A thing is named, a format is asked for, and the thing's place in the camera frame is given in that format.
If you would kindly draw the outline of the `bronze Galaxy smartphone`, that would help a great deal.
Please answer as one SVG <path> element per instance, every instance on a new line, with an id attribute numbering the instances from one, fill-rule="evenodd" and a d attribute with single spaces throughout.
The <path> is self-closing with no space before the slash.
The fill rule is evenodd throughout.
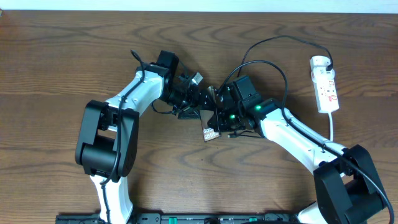
<path id="1" fill-rule="evenodd" d="M 216 127 L 216 110 L 218 109 L 213 86 L 202 90 L 200 95 L 200 120 L 204 142 L 208 142 L 220 137 Z"/>

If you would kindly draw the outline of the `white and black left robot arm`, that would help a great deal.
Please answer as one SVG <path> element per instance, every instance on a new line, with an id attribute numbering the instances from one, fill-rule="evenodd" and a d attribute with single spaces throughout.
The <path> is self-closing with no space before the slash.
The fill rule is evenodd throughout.
<path id="1" fill-rule="evenodd" d="M 175 84 L 180 60 L 173 52 L 163 50 L 151 63 L 143 62 L 135 50 L 131 54 L 139 62 L 132 82 L 104 102 L 87 103 L 75 149 L 75 162 L 90 176 L 99 197 L 96 223 L 131 219 L 127 176 L 136 160 L 139 119 L 145 110 L 161 100 L 172 106 L 170 114 L 200 115 L 200 73 L 183 74 Z"/>

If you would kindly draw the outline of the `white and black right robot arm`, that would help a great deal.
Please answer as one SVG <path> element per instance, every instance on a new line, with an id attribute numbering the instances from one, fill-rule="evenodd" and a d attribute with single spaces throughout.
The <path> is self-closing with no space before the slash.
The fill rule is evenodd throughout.
<path id="1" fill-rule="evenodd" d="M 298 212 L 300 223 L 366 223 L 384 209 L 395 214 L 370 153 L 324 138 L 300 122 L 284 101 L 263 100 L 249 77 L 224 82 L 216 91 L 222 108 L 216 127 L 252 129 L 283 147 L 313 175 L 316 202 Z"/>

